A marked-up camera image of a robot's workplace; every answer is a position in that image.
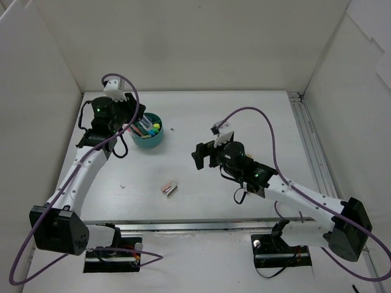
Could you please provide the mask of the pink mini stapler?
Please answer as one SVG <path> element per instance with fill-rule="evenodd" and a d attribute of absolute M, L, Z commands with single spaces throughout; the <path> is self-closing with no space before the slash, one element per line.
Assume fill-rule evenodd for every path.
<path fill-rule="evenodd" d="M 176 182 L 172 181 L 167 183 L 165 186 L 161 188 L 161 192 L 166 198 L 170 198 L 178 189 L 178 185 Z"/>

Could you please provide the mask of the long orange highlighter pen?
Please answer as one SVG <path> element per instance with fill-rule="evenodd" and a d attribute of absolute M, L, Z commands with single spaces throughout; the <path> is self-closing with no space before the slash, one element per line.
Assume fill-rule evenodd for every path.
<path fill-rule="evenodd" d="M 143 132 L 137 128 L 135 125 L 131 125 L 126 129 L 133 137 L 142 137 Z"/>

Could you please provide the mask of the clear blue spray bottle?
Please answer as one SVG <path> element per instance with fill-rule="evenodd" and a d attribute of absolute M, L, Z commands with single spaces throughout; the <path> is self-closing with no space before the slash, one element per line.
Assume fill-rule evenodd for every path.
<path fill-rule="evenodd" d="M 145 115 L 138 121 L 138 124 L 146 131 L 153 129 L 153 123 Z"/>

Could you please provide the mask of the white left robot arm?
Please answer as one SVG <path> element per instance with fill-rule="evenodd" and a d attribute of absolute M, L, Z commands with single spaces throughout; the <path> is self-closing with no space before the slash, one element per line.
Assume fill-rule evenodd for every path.
<path fill-rule="evenodd" d="M 76 157 L 58 190 L 43 206 L 29 214 L 38 249 L 80 255 L 97 247 L 108 256 L 122 249 L 120 231 L 114 225 L 86 225 L 80 218 L 85 197 L 100 169 L 107 163 L 123 126 L 144 113 L 131 93 L 122 101 L 101 96 L 91 102 L 93 120 L 76 146 Z"/>

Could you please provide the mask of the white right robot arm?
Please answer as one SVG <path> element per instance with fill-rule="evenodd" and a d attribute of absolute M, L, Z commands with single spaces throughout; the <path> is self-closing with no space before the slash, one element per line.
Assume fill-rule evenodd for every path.
<path fill-rule="evenodd" d="M 327 197 L 282 179 L 276 169 L 247 156 L 240 142 L 220 146 L 213 141 L 200 143 L 191 156 L 197 169 L 204 168 L 204 158 L 208 157 L 211 168 L 219 168 L 223 178 L 238 183 L 246 193 L 278 201 L 311 217 L 321 227 L 313 237 L 316 246 L 327 247 L 346 261 L 358 261 L 368 239 L 364 231 L 372 230 L 364 205 L 358 199 L 343 201 Z"/>

